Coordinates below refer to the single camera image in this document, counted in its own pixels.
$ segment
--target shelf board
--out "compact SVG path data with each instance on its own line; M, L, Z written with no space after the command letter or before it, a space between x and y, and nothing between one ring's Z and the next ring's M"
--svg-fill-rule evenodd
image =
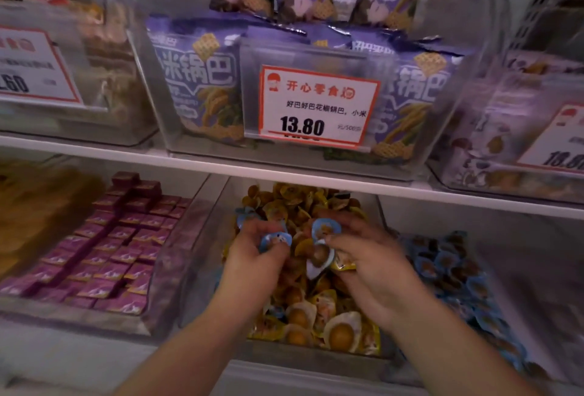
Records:
M429 181L395 182L325 170L300 169L283 165L236 161L214 156L173 155L164 148L164 144L159 135L146 142L140 148L127 148L114 145L89 144L86 142L2 133L0 134L0 147L59 153L84 158L106 159L205 173L217 173L243 178L314 185L353 192L372 193L381 196L403 197L460 206L513 211L516 213L584 220L584 207L576 205L515 200L497 196L476 196L445 190L429 171L425 177Z

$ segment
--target price tag with red border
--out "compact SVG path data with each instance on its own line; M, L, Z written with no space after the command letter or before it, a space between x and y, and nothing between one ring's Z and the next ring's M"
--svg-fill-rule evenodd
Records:
M0 26L0 98L82 104L69 69L47 33Z
M273 140L358 149L379 81L262 66L259 134Z
M517 164L584 175L584 104L565 104Z

